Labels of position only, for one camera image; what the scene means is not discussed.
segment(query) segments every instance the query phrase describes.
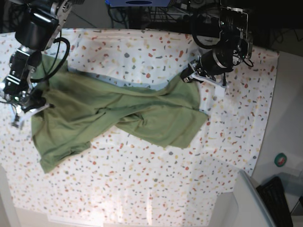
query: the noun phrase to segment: green cloth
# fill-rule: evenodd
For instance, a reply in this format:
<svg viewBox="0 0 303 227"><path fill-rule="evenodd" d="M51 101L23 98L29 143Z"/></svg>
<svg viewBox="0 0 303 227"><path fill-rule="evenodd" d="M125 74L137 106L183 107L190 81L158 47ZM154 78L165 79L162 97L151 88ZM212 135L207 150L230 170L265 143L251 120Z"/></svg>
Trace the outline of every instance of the green cloth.
<svg viewBox="0 0 303 227"><path fill-rule="evenodd" d="M44 56L49 69L53 58ZM39 67L34 78L44 76ZM162 147L186 148L207 120L200 112L196 83L179 76L161 90L118 87L68 72L67 63L45 85L44 97L55 108L32 117L32 135L45 173L70 155L90 147L90 141L112 126Z"/></svg>

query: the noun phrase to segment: speckled tablecloth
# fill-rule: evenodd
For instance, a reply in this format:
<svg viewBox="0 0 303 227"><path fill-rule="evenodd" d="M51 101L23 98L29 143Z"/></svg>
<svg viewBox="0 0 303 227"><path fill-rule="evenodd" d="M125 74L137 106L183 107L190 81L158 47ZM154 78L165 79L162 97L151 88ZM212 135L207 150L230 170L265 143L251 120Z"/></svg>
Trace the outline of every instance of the speckled tablecloth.
<svg viewBox="0 0 303 227"><path fill-rule="evenodd" d="M197 53L184 34L70 29L63 36L71 42L70 68L118 86L163 87ZM0 36L1 79L18 47L13 34ZM15 206L93 226L207 226L217 196L233 190L239 169L252 174L263 140L278 54L253 51L255 67L236 67L224 98L199 84L201 110L210 118L187 149L163 149L113 127L45 175L30 122L23 131L12 128L9 107L1 105L0 164Z"/></svg>

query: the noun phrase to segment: terrazzo pattern fabric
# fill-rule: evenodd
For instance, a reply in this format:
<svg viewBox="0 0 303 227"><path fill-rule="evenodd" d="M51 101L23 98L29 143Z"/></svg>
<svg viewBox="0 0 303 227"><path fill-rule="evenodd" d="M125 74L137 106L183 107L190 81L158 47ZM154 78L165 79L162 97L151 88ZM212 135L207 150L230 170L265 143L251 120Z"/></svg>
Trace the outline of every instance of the terrazzo pattern fabric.
<svg viewBox="0 0 303 227"><path fill-rule="evenodd" d="M190 35L140 30L64 30L69 67L118 86L159 89L196 57ZM0 36L0 77L19 47ZM54 56L54 45L47 54ZM152 145L116 127L92 147L43 174L30 122L12 128L1 105L0 164L16 207L92 226L123 223L207 226L216 198L232 192L237 173L252 174L263 141L276 80L278 53L254 47L254 68L241 64L228 76L224 98L199 84L200 109L210 116L186 149Z"/></svg>

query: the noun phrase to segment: green shirt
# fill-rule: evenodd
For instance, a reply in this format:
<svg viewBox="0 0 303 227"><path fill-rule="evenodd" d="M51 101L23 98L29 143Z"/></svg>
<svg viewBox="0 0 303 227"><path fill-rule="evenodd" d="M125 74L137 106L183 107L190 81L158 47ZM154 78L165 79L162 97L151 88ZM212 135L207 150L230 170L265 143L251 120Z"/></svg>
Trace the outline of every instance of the green shirt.
<svg viewBox="0 0 303 227"><path fill-rule="evenodd" d="M53 58L44 56L48 69ZM39 67L35 78L44 75ZM44 172L52 171L70 155L90 147L90 141L112 126L152 144L186 148L207 115L200 112L196 83L176 76L161 90L117 87L88 76L68 72L67 63L40 85L55 108L32 117L32 134Z"/></svg>

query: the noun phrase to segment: green towel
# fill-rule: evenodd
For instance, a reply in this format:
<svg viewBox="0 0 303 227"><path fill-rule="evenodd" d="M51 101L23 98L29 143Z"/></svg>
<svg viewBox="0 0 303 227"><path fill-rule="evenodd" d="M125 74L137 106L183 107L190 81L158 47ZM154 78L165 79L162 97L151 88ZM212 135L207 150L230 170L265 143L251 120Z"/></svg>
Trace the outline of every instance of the green towel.
<svg viewBox="0 0 303 227"><path fill-rule="evenodd" d="M53 58L44 56L48 69ZM39 67L34 78L44 76ZM90 141L112 126L152 144L186 148L207 120L200 112L196 83L179 76L161 90L118 87L88 76L68 72L67 63L40 85L55 108L32 117L32 135L45 173L66 157L90 147Z"/></svg>

